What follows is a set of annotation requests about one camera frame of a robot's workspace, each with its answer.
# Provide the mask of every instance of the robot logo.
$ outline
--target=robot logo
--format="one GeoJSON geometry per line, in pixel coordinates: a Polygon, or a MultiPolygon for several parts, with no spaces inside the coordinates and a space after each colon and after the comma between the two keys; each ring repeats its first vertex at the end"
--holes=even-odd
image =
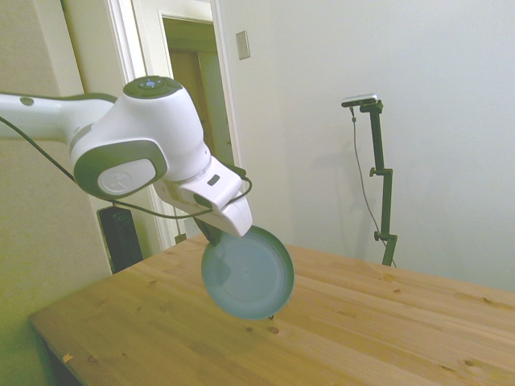
{"type": "Polygon", "coordinates": [[[123,193],[130,190],[132,178],[125,171],[114,171],[102,176],[102,185],[105,191],[123,193]]]}

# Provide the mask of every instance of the black cable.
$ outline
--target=black cable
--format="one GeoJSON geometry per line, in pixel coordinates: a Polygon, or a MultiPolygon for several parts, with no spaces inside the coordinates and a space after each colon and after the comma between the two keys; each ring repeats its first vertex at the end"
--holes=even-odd
{"type": "MultiPolygon", "coordinates": [[[[354,128],[354,154],[356,155],[356,162],[357,162],[357,168],[360,171],[360,180],[361,180],[361,191],[363,192],[363,198],[365,199],[365,203],[367,204],[367,209],[369,210],[370,216],[372,217],[373,223],[376,226],[377,233],[380,234],[381,231],[379,230],[379,226],[377,225],[377,221],[375,216],[372,213],[372,210],[370,209],[369,200],[367,199],[367,195],[365,193],[365,184],[363,182],[363,172],[361,171],[361,164],[360,164],[360,158],[357,155],[357,145],[356,145],[356,117],[354,116],[354,109],[351,107],[351,114],[352,114],[352,126],[354,128]]],[[[384,240],[381,240],[383,245],[386,248],[386,243],[384,240]]],[[[397,268],[397,265],[395,264],[395,261],[392,259],[393,266],[397,268]]]]}
{"type": "MultiPolygon", "coordinates": [[[[45,150],[43,150],[37,143],[34,142],[34,140],[32,140],[32,138],[30,138],[28,135],[26,135],[19,127],[17,127],[16,125],[12,124],[7,119],[5,119],[4,117],[1,117],[1,116],[0,116],[0,121],[5,123],[9,127],[11,127],[12,130],[14,130],[19,135],[21,135],[25,140],[27,140],[31,145],[33,145],[48,161],[53,163],[69,179],[71,179],[73,182],[75,182],[75,179],[73,178],[73,175],[69,171],[64,169],[64,167],[62,167],[49,153],[47,153],[45,150]]],[[[249,188],[246,191],[244,191],[243,193],[241,193],[238,197],[235,197],[235,198],[229,200],[227,202],[227,204],[230,204],[230,203],[233,203],[235,201],[238,201],[241,197],[245,197],[246,195],[249,194],[249,192],[252,189],[252,181],[250,181],[249,178],[247,178],[247,177],[245,177],[243,175],[240,175],[240,177],[241,177],[241,179],[243,181],[246,181],[247,183],[249,183],[249,188]]],[[[156,211],[151,211],[150,209],[145,209],[144,207],[139,207],[137,205],[133,205],[132,203],[123,203],[122,201],[118,201],[118,200],[115,200],[115,199],[107,199],[106,201],[108,201],[110,203],[114,203],[116,205],[123,206],[123,207],[130,207],[132,209],[136,209],[138,211],[143,211],[143,212],[148,213],[148,214],[153,215],[153,216],[162,217],[164,219],[170,219],[170,220],[189,219],[189,218],[192,218],[192,217],[202,216],[202,215],[205,215],[207,213],[212,212],[212,209],[206,209],[205,211],[199,211],[197,213],[193,213],[192,215],[169,216],[169,215],[164,215],[164,214],[158,213],[156,211]]]]}
{"type": "Polygon", "coordinates": [[[64,169],[54,158],[51,157],[51,155],[49,153],[47,153],[45,150],[43,150],[41,147],[39,147],[39,145],[37,143],[35,143],[32,138],[30,138],[28,135],[26,135],[21,129],[19,129],[18,127],[16,127],[15,125],[13,125],[12,123],[10,123],[7,119],[3,118],[3,117],[0,117],[0,121],[2,121],[3,123],[5,123],[6,125],[8,125],[9,127],[12,128],[12,130],[14,130],[16,133],[18,133],[19,135],[21,135],[23,138],[25,138],[31,145],[33,145],[48,161],[50,161],[51,163],[53,163],[55,166],[57,166],[59,168],[59,170],[61,170],[63,173],[66,174],[66,176],[71,179],[73,182],[75,182],[75,179],[73,178],[73,176],[66,170],[64,169]]]}

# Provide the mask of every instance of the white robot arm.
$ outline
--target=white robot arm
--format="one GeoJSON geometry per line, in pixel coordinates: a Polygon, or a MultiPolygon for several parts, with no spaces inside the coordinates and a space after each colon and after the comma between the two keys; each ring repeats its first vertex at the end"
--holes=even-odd
{"type": "MultiPolygon", "coordinates": [[[[241,176],[210,154],[190,96],[170,78],[133,80],[118,99],[0,94],[0,116],[33,139],[68,144],[75,181],[90,195],[121,199],[154,184],[189,214],[211,210],[196,218],[217,229],[243,236],[252,225],[241,176]]],[[[0,138],[18,137],[0,123],[0,138]]]]}

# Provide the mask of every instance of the table top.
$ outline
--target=table top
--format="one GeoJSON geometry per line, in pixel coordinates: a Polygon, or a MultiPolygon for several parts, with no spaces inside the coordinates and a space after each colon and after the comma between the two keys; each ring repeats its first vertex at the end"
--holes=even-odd
{"type": "Polygon", "coordinates": [[[274,319],[226,314],[202,235],[31,316],[91,385],[515,385],[515,294],[287,246],[274,319]]]}

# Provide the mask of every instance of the plate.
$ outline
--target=plate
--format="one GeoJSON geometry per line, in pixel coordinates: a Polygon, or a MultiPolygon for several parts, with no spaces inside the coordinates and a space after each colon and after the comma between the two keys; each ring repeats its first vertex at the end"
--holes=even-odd
{"type": "Polygon", "coordinates": [[[202,278],[211,299],[242,319],[264,319],[279,312],[293,290],[295,272],[286,247],[270,232],[251,227],[243,237],[223,233],[208,244],[202,278]]]}

